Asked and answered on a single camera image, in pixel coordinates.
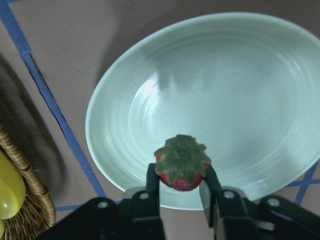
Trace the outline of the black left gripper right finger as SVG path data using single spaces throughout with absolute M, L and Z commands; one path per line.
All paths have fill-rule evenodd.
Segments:
M 256 240 L 258 230 L 249 200 L 234 187 L 222 187 L 210 165 L 199 185 L 200 199 L 214 240 Z

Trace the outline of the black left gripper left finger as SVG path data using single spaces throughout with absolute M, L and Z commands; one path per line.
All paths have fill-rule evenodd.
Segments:
M 150 163 L 144 186 L 130 188 L 118 204 L 118 228 L 121 240 L 164 240 L 160 217 L 160 178 L 156 165 Z

